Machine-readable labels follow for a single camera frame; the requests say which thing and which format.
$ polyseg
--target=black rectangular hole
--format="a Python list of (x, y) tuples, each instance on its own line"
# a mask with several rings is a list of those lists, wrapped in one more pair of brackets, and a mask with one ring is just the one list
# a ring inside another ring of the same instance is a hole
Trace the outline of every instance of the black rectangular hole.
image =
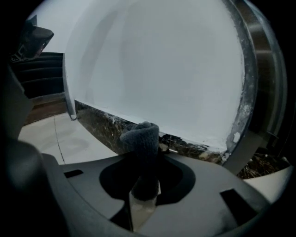
[(77, 175), (83, 174), (83, 172), (80, 169), (76, 169), (76, 170), (72, 170), (69, 172), (65, 172), (64, 175), (66, 176), (66, 178), (71, 178)]
[(246, 223), (257, 215), (257, 213), (234, 189), (221, 192), (220, 195), (230, 209), (238, 226)]

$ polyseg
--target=floor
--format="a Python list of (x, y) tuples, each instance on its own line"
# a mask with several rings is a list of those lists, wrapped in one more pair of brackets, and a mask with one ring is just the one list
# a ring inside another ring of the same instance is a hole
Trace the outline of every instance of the floor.
[[(67, 113), (24, 126), (19, 139), (35, 145), (43, 153), (53, 155), (59, 164), (94, 161), (117, 155), (77, 120), (71, 121)], [(292, 167), (288, 167), (271, 175), (245, 181), (273, 203), (284, 190), (292, 170)]]
[(33, 144), (40, 152), (53, 155), (59, 164), (94, 161), (117, 156), (67, 113), (23, 127), (19, 140)]

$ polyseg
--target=rolled gray cloth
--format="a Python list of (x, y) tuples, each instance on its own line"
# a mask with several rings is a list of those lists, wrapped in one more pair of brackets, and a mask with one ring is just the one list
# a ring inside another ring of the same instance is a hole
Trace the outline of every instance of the rolled gray cloth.
[(143, 122), (125, 128), (120, 140), (135, 152), (140, 164), (140, 177), (131, 190), (133, 196), (141, 201), (155, 198), (159, 189), (156, 177), (156, 159), (158, 154), (159, 127)]

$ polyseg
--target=white wall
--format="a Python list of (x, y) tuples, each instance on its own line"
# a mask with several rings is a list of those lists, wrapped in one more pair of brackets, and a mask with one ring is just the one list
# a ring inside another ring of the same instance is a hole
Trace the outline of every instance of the white wall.
[(29, 19), (37, 15), (37, 24), (50, 29), (54, 37), (43, 52), (65, 53), (72, 30), (85, 9), (93, 0), (45, 0)]
[(217, 0), (98, 0), (66, 49), (72, 99), (225, 150), (243, 58)]

